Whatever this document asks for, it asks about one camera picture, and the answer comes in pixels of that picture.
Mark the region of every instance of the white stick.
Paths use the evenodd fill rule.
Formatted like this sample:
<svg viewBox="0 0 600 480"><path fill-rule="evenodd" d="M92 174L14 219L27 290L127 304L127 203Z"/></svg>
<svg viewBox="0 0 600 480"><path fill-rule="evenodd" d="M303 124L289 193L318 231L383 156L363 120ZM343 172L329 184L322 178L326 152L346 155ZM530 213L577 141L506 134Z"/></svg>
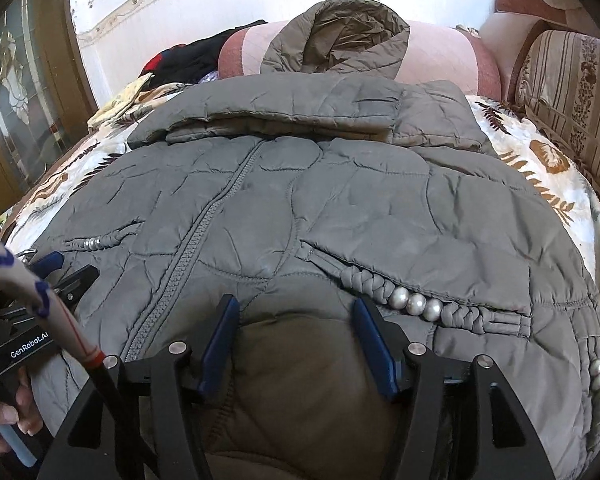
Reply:
<svg viewBox="0 0 600 480"><path fill-rule="evenodd" d="M0 243L0 288L25 303L49 335L87 369L101 364L105 355L82 333L58 295Z"/></svg>

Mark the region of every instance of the striped cushion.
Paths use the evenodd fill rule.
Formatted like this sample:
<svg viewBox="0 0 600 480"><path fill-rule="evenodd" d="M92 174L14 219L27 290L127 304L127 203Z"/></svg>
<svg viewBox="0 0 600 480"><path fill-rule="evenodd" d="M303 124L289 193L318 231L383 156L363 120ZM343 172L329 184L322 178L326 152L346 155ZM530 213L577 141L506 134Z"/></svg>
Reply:
<svg viewBox="0 0 600 480"><path fill-rule="evenodd" d="M236 32L220 53L220 77L260 73L269 43L286 23L267 23ZM500 100L502 91L498 65L480 38L454 28L408 23L411 27L409 47L396 81L417 84L448 79L465 94Z"/></svg>
<svg viewBox="0 0 600 480"><path fill-rule="evenodd" d="M542 33L520 71L516 104L571 152L600 192L600 40L560 30Z"/></svg>

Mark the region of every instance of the jacket zipper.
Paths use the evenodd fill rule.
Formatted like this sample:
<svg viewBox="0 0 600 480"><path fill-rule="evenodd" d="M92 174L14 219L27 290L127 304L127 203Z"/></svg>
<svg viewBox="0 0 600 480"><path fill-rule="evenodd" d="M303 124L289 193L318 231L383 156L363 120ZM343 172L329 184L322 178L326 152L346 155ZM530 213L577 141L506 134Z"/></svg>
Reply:
<svg viewBox="0 0 600 480"><path fill-rule="evenodd" d="M180 259L177 261L176 266L171 271L171 275L167 281L167 284L160 296L160 299L157 301L149 315L145 318L145 320L140 325L140 328L136 332L133 340L131 341L131 345L129 345L129 349L126 351L126 356L123 356L125 361L134 361L140 357L140 351L142 346L144 346L145 340L149 333L151 332L155 323L160 319L160 316L171 306L173 303L176 292L180 289L180 285L182 284L182 280L186 279L189 273L186 272L187 267L191 263L193 257L198 252L198 247L200 246L200 242L202 241L206 230L211 224L212 219L216 215L218 208L222 205L222 203L233 196L238 189L242 186L242 183L247 176L247 174L251 171L253 167L253 163L260 151L261 145L264 141L260 141L247 155L242 163L242 168L238 170L237 174L234 176L234 180L231 184L229 184L228 188L225 188L224 192L218 195L212 202L210 202L206 206L206 211L203 213L202 219L198 223L197 227L194 229L192 235L187 242L187 245L182 252Z"/></svg>

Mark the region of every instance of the floral bedspread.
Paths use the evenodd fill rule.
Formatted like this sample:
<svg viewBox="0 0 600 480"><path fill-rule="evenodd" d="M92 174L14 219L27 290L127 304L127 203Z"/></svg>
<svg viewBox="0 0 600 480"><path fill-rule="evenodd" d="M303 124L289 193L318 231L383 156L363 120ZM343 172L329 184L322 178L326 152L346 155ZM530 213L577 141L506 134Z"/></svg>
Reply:
<svg viewBox="0 0 600 480"><path fill-rule="evenodd" d="M501 160L522 173L558 215L600 291L600 199L576 164L529 119L501 103L467 96Z"/></svg>

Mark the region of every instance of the human hand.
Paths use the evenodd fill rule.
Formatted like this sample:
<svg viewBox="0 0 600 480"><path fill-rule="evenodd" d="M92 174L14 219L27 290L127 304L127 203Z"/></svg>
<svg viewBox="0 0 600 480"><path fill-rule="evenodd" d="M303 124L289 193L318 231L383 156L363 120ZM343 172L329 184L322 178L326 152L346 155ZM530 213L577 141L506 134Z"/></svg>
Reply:
<svg viewBox="0 0 600 480"><path fill-rule="evenodd" d="M29 383L29 376L24 367L18 370L18 390L16 392L16 406L8 406L0 402L0 424L18 423L22 433L34 435L42 429L43 421L33 399L33 391ZM0 454L8 453L11 447L0 435Z"/></svg>

